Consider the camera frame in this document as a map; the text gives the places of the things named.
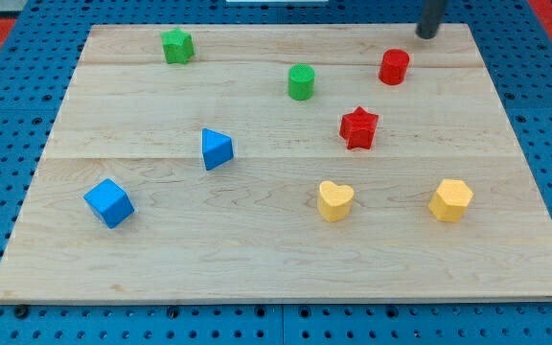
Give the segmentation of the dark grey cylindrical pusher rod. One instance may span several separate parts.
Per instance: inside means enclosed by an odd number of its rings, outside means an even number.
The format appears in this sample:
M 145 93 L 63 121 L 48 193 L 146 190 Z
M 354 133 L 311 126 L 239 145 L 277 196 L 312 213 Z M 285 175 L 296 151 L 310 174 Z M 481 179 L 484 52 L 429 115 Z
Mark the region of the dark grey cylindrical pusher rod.
M 421 14 L 417 22 L 415 34 L 422 39 L 432 39 L 438 30 L 446 13 L 449 0 L 424 0 Z

